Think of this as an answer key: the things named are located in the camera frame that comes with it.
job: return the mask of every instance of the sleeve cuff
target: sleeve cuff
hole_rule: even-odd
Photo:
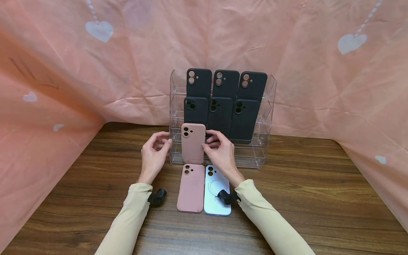
[[[140,202],[150,205],[147,200],[152,193],[153,186],[146,183],[134,183],[129,187],[128,195],[123,202],[123,206],[140,206]]]
[[[262,194],[257,190],[254,185],[254,181],[251,179],[241,182],[238,187],[235,188],[238,196],[241,198],[241,203],[239,204],[241,208],[265,208],[269,210],[276,211],[273,206],[265,200]]]

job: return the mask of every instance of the pink fabric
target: pink fabric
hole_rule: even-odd
[[[339,142],[408,229],[407,14],[406,0],[1,1],[0,252],[103,123],[167,124],[169,75],[190,67],[273,74],[273,133]]]

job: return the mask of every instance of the person's left hand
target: person's left hand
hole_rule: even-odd
[[[152,184],[157,174],[166,161],[167,153],[173,143],[172,139],[166,139],[168,132],[152,134],[142,147],[142,171],[137,182]]]

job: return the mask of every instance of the beige sleeve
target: beige sleeve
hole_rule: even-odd
[[[241,182],[235,191],[241,198],[239,206],[276,255],[314,254],[299,233],[262,197],[253,180]]]
[[[137,235],[142,227],[150,203],[147,202],[152,186],[132,184],[123,202],[122,210],[112,222],[111,228],[99,245],[96,255],[131,255]]]

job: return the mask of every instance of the wooden table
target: wooden table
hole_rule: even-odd
[[[93,254],[140,173],[140,150],[165,127],[108,123],[13,239],[3,255]],[[153,183],[135,254],[272,254],[241,209],[228,217],[176,209],[182,166]],[[272,136],[262,170],[242,169],[316,254],[408,254],[408,234],[332,140]]]

